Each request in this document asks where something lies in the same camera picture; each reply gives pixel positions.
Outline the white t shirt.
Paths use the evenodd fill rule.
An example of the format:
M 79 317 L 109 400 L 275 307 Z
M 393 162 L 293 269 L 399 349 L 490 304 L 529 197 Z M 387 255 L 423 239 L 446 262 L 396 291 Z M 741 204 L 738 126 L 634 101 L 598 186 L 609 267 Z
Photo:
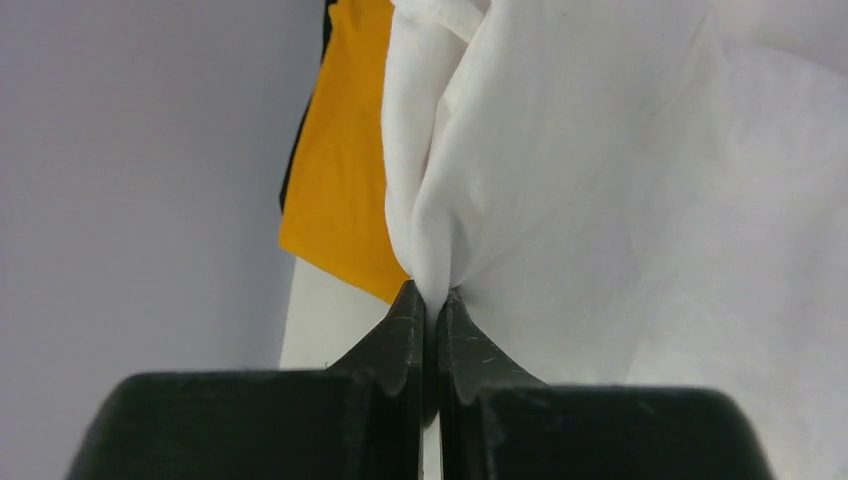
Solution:
M 395 255 L 551 382 L 706 385 L 847 475 L 847 79 L 708 1 L 398 1 Z

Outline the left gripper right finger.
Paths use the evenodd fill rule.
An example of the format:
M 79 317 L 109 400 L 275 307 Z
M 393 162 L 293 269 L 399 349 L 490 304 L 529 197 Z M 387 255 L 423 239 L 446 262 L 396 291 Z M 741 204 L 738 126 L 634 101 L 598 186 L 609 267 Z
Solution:
M 549 385 L 451 292 L 435 358 L 446 479 L 768 479 L 737 404 L 708 389 Z

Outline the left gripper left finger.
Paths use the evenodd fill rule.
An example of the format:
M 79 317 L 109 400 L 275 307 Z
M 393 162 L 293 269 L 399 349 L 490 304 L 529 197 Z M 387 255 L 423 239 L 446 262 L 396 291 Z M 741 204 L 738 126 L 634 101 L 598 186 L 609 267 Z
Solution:
M 423 301 L 319 370 L 151 372 L 102 403 L 72 479 L 419 479 Z

